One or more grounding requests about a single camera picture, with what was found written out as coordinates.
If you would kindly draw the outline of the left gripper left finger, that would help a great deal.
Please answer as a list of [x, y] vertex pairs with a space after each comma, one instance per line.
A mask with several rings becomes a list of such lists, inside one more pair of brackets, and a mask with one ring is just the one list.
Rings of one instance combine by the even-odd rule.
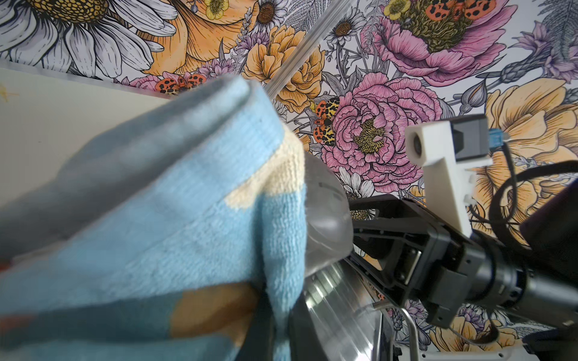
[[235, 361], [272, 361], [275, 319], [269, 302], [258, 302], [245, 341]]

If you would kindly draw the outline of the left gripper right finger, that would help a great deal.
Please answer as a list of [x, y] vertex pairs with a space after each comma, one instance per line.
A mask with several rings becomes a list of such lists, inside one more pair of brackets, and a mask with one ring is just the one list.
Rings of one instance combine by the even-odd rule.
[[315, 330], [306, 299], [300, 297], [288, 319], [292, 361], [322, 361], [325, 351]]

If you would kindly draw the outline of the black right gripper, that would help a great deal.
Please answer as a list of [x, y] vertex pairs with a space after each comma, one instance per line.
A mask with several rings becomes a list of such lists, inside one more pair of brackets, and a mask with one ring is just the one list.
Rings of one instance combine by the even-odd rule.
[[394, 306], [418, 299], [428, 323], [448, 328], [473, 293], [486, 261], [483, 247], [417, 203], [393, 195], [349, 200], [349, 210], [376, 212], [371, 220], [353, 221], [353, 227], [382, 230], [391, 239], [385, 259], [393, 263], [393, 278], [355, 252], [347, 263]]

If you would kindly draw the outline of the blue patterned cleaning cloth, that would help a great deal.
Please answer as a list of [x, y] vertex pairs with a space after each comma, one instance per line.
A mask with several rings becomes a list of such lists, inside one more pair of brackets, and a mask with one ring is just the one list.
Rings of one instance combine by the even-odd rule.
[[1, 358], [233, 360], [265, 292], [289, 360], [305, 201], [303, 146], [257, 81], [96, 136], [1, 208]]

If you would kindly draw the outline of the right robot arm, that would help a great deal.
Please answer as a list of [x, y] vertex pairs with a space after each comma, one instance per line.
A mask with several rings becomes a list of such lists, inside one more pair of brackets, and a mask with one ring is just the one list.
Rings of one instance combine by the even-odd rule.
[[558, 329], [577, 324], [577, 270], [546, 251], [524, 248], [509, 233], [499, 201], [493, 236], [473, 230], [448, 175], [434, 180], [427, 203], [391, 195], [353, 199], [353, 211], [374, 210], [353, 223], [361, 255], [349, 263], [396, 306], [420, 301], [427, 321], [447, 328], [465, 303], [501, 310]]

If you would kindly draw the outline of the grey coffee machine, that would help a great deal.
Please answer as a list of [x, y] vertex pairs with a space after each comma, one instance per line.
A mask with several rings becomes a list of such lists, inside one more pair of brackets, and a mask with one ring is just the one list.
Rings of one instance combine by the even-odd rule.
[[306, 299], [325, 360], [395, 360], [386, 311], [375, 309], [361, 276], [346, 263], [354, 250], [346, 193], [310, 153], [305, 170], [308, 239], [300, 297]]

